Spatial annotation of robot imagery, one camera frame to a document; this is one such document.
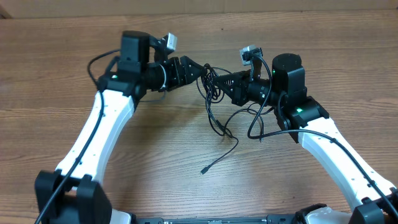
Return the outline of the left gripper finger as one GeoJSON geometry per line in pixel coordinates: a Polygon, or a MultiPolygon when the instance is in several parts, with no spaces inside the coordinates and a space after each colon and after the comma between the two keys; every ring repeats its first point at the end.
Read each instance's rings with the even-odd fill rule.
{"type": "Polygon", "coordinates": [[[204,76],[205,72],[187,72],[184,75],[184,81],[183,81],[183,85],[189,85],[193,82],[195,82],[198,78],[204,76]]]}
{"type": "Polygon", "coordinates": [[[180,62],[186,78],[198,78],[206,73],[204,66],[196,63],[186,55],[180,58],[180,62]]]}

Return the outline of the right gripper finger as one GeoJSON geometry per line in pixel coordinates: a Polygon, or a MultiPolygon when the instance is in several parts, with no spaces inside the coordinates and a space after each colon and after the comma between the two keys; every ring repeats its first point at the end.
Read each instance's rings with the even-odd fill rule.
{"type": "Polygon", "coordinates": [[[233,96],[234,83],[234,76],[218,76],[213,79],[214,86],[218,87],[229,97],[233,96]]]}
{"type": "Polygon", "coordinates": [[[249,77],[251,71],[246,70],[246,71],[240,71],[240,72],[234,72],[232,74],[228,75],[222,75],[214,78],[215,82],[226,82],[228,80],[244,80],[245,78],[249,77]]]}

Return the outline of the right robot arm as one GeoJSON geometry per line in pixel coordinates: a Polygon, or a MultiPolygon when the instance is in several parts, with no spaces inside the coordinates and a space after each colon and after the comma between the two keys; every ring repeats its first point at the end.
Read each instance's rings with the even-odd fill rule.
{"type": "Polygon", "coordinates": [[[233,104],[248,101],[271,106],[280,131],[306,149],[339,187],[351,209],[350,214],[334,212],[316,204],[296,212],[292,223],[397,223],[397,187],[378,174],[339,132],[324,107],[307,94],[305,69],[296,54],[276,56],[267,67],[269,78],[261,79],[266,65],[254,53],[244,53],[251,63],[248,71],[213,79],[233,104]]]}

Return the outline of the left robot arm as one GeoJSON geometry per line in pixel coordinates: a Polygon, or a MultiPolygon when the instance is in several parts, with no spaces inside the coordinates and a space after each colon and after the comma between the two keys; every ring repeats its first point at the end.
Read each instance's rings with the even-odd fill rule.
{"type": "Polygon", "coordinates": [[[54,171],[39,172],[37,223],[135,223],[116,210],[103,190],[110,155],[125,124],[148,91],[168,92],[194,82],[205,68],[189,57],[174,57],[177,38],[157,39],[126,30],[121,46],[94,84],[91,113],[74,145],[54,171]]]}

